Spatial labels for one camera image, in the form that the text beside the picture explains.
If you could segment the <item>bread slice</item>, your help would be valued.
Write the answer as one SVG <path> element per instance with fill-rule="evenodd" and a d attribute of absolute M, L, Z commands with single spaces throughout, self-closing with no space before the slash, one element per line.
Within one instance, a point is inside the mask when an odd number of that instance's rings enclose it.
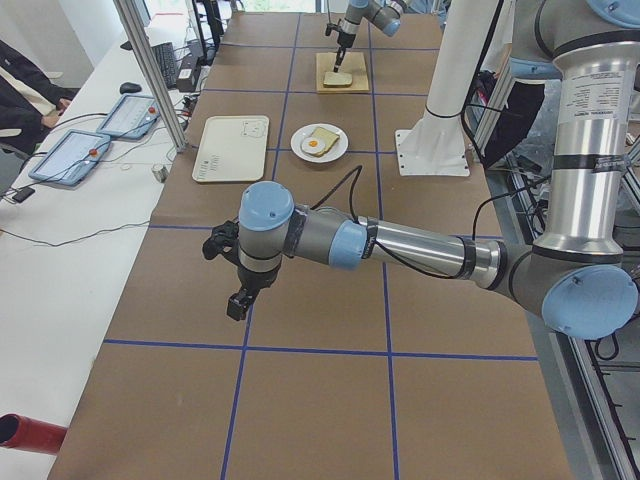
<path fill-rule="evenodd" d="M 340 139 L 338 134 L 321 126 L 316 127 L 308 137 L 316 137 L 322 139 L 326 143 L 326 149 L 323 155 L 328 153 L 334 144 Z"/>
<path fill-rule="evenodd" d="M 351 73 L 327 71 L 322 80 L 324 88 L 347 88 L 353 83 Z"/>

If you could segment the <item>bread slice on plate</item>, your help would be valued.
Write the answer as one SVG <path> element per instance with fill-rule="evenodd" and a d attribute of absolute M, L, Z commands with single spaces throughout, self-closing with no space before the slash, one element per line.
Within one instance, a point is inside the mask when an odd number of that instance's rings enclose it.
<path fill-rule="evenodd" d="M 334 144 L 340 139 L 338 134 L 321 126 L 316 127 L 308 137 L 316 137 L 322 139 L 326 143 L 326 149 L 323 155 L 328 153 Z"/>

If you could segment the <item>white round plate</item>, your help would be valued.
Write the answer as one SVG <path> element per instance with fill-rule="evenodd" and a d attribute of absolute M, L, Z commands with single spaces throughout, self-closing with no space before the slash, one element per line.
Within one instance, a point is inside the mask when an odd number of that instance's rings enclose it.
<path fill-rule="evenodd" d="M 330 163 L 346 153 L 349 140 L 337 126 L 315 123 L 299 128 L 291 137 L 290 147 L 300 159 L 310 163 Z"/>

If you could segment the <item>bamboo cutting board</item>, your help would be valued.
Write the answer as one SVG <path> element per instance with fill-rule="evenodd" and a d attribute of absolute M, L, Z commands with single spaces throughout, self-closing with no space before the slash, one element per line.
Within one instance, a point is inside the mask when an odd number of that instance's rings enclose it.
<path fill-rule="evenodd" d="M 368 73 L 362 52 L 347 52 L 338 71 L 334 71 L 333 52 L 316 54 L 316 91 L 329 93 L 368 93 Z"/>

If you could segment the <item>fried egg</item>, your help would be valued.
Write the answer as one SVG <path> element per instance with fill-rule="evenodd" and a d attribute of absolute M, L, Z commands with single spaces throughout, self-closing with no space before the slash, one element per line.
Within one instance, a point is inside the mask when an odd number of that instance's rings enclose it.
<path fill-rule="evenodd" d="M 321 156 L 326 149 L 326 143 L 316 137 L 307 137 L 300 144 L 301 151 L 311 156 Z"/>

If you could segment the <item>small metal cylinder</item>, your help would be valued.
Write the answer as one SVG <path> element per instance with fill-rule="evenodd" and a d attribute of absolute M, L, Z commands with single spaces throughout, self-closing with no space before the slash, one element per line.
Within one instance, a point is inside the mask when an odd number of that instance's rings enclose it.
<path fill-rule="evenodd" d="M 164 183 L 168 177 L 168 170 L 163 164 L 155 164 L 151 169 L 154 177 L 160 183 Z"/>

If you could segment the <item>black keyboard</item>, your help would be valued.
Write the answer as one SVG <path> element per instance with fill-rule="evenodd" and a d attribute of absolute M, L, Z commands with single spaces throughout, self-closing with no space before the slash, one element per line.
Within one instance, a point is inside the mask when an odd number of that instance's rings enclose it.
<path fill-rule="evenodd" d="M 163 42 L 151 47 L 160 74 L 168 89 L 176 87 L 178 64 L 172 42 Z"/>

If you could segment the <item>far teach pendant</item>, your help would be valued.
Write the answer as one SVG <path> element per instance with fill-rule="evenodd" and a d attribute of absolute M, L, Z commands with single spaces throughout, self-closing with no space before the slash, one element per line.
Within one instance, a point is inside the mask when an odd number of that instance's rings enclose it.
<path fill-rule="evenodd" d="M 159 119 L 160 113 L 152 96 L 123 94 L 96 129 L 113 139 L 138 140 Z"/>

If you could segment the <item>teach pendant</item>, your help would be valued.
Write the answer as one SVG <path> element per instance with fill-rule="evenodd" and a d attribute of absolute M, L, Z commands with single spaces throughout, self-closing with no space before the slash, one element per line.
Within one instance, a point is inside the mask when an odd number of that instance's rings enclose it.
<path fill-rule="evenodd" d="M 108 135 L 69 130 L 28 176 L 40 183 L 75 186 L 100 163 L 111 142 Z"/>
<path fill-rule="evenodd" d="M 138 140 L 159 119 L 160 113 L 152 96 L 123 94 L 96 129 L 113 139 Z"/>

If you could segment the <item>near teach pendant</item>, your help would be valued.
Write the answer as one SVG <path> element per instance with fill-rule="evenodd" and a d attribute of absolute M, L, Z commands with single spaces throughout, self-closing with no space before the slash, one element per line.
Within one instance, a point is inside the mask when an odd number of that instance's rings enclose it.
<path fill-rule="evenodd" d="M 100 163 L 111 142 L 108 135 L 69 130 L 28 176 L 40 183 L 75 186 Z"/>

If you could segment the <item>small black device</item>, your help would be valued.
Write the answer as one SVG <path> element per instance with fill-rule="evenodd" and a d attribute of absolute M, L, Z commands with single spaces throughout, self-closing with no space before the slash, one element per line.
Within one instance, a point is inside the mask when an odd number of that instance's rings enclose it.
<path fill-rule="evenodd" d="M 11 197 L 11 200 L 15 203 L 22 203 L 34 193 L 35 190 L 32 187 L 23 187 L 15 191 L 15 193 Z"/>

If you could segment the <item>red fire extinguisher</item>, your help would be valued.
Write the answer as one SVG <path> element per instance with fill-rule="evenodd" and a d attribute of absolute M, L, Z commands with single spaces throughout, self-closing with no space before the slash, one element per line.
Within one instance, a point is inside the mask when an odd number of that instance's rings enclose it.
<path fill-rule="evenodd" d="M 1 447 L 57 455 L 67 428 L 15 413 L 1 417 Z"/>

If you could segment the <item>seated person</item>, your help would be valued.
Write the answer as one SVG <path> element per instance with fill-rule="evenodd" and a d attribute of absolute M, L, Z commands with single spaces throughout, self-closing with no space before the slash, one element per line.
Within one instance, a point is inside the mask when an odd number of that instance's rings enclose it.
<path fill-rule="evenodd" d="M 76 96 L 76 91 L 52 83 L 26 56 L 1 42 L 1 139 L 32 154 Z"/>

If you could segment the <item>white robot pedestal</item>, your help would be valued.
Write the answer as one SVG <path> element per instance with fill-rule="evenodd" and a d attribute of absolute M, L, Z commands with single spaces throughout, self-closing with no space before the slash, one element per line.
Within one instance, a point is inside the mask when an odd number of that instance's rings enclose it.
<path fill-rule="evenodd" d="M 470 175 L 460 116 L 502 9 L 497 0 L 451 3 L 424 115 L 412 129 L 396 132 L 402 176 Z"/>

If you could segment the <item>aluminium frame post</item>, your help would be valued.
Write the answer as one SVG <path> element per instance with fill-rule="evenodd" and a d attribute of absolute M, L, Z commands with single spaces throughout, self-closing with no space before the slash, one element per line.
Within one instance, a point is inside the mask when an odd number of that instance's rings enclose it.
<path fill-rule="evenodd" d="M 170 99 L 169 90 L 152 53 L 140 14 L 131 0 L 114 0 L 113 3 L 128 40 L 132 44 L 141 72 L 159 106 L 161 117 L 175 150 L 177 153 L 182 153 L 187 146 L 186 137 Z"/>

